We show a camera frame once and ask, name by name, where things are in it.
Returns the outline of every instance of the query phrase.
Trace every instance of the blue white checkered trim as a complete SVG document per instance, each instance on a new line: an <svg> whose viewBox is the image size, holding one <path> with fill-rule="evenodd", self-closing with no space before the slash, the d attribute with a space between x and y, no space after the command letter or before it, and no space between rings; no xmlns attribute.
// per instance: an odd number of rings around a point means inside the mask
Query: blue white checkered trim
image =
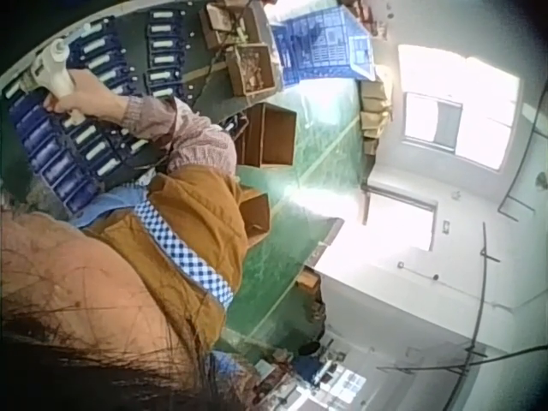
<svg viewBox="0 0 548 411"><path fill-rule="evenodd" d="M234 298L229 284L171 230L149 200L137 205L134 212L181 273L211 293L226 310Z"/></svg>

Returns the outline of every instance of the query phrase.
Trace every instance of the pipe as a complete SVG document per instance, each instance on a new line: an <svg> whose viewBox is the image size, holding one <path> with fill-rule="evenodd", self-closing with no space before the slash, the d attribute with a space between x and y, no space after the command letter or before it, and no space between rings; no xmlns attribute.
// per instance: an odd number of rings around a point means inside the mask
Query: pipe
<svg viewBox="0 0 548 411"><path fill-rule="evenodd" d="M504 195L503 200L501 201L500 205L497 208L497 211L500 214L502 214L505 217L508 217L509 219L514 220L516 222L519 222L520 220L518 220L515 217L510 216L507 212L501 211L501 210L504 206L504 203L508 199L508 197L510 197L510 193L511 193L512 189L514 188L515 182L517 182L517 178L520 175L521 169L523 168L523 165L525 163L525 158L527 157L527 152L529 151L529 148L531 148L531 143L533 142L533 136L536 133L536 129L537 129L537 121L539 120L540 106L542 105L542 102L544 101L545 95L546 95L547 92L548 92L548 78L546 79L545 88L543 89L542 93L540 94L539 104L537 105L537 112L534 115L533 125L531 126L531 133L529 134L529 139L527 140L527 144L525 146L525 152L523 153L523 157L521 158L520 165L518 165L517 171L515 172L515 175L514 175L514 179L510 183L510 185L508 187L508 191Z"/></svg>
<svg viewBox="0 0 548 411"><path fill-rule="evenodd" d="M474 333L472 334L470 349L468 350L468 354L466 356L466 359L464 360L462 373L459 375L458 379L456 380L455 386L453 387L453 390L451 391L449 398L447 399L447 402L444 405L444 411L450 410L453 404L453 401L455 400L456 394L461 388L464 378L468 374L468 370L470 369L470 361L472 359L472 356L474 355L474 349L476 347L476 340L478 339L478 334L480 333L479 327L481 324L481 317L483 316L483 306L485 303L485 289L487 285L487 258L489 255L487 253L487 228L485 227L485 222L483 222L483 250L482 251L483 251L483 283L481 284L481 301L479 302L478 318L476 319Z"/></svg>

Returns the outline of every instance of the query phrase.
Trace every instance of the orange vest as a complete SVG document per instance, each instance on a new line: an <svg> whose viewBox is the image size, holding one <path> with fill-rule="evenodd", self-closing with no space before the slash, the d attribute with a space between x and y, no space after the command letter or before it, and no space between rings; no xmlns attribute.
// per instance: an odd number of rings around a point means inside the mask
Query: orange vest
<svg viewBox="0 0 548 411"><path fill-rule="evenodd" d="M240 186L210 167L188 165L170 176L156 176L148 190L148 199L171 230L236 293L247 252ZM86 233L133 266L181 339L196 333L204 350L212 348L223 329L223 306L180 273L130 210L112 212ZM188 329L189 322L194 330Z"/></svg>

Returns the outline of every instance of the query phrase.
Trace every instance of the pink sleeve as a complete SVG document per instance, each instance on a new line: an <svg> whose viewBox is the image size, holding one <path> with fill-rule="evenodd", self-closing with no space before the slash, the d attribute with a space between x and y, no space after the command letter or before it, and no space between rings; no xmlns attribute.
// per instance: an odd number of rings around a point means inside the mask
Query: pink sleeve
<svg viewBox="0 0 548 411"><path fill-rule="evenodd" d="M206 165L233 176L236 153L230 136L209 118L192 112L178 98L161 101L152 97L130 97L122 120L135 137L156 141L169 149L168 172L188 164Z"/></svg>

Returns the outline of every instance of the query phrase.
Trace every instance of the blue crate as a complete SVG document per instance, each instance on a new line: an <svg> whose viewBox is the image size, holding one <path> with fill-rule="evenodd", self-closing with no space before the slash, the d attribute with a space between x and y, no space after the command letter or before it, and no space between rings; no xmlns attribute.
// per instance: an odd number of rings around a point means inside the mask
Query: blue crate
<svg viewBox="0 0 548 411"><path fill-rule="evenodd" d="M277 52L282 64L283 86L289 87L299 84L299 70L295 66L295 50L289 38L289 29L286 25L272 25L272 35L276 42Z"/></svg>
<svg viewBox="0 0 548 411"><path fill-rule="evenodd" d="M371 36L345 8L285 21L301 79L375 80Z"/></svg>

